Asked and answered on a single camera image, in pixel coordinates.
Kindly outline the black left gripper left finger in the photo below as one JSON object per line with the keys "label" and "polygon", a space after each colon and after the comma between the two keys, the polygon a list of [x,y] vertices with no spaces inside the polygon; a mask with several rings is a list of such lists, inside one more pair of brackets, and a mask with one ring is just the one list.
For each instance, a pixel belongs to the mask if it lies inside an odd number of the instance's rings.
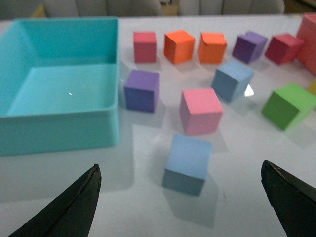
{"label": "black left gripper left finger", "polygon": [[101,189],[101,171],[93,165],[11,237],[86,237]]}

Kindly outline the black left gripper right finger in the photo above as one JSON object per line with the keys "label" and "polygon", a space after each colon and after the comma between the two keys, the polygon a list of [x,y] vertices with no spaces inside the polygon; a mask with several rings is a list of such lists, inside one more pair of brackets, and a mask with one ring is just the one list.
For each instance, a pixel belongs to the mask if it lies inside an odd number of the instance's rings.
{"label": "black left gripper right finger", "polygon": [[266,160],[261,182],[286,235],[316,235],[316,189]]}

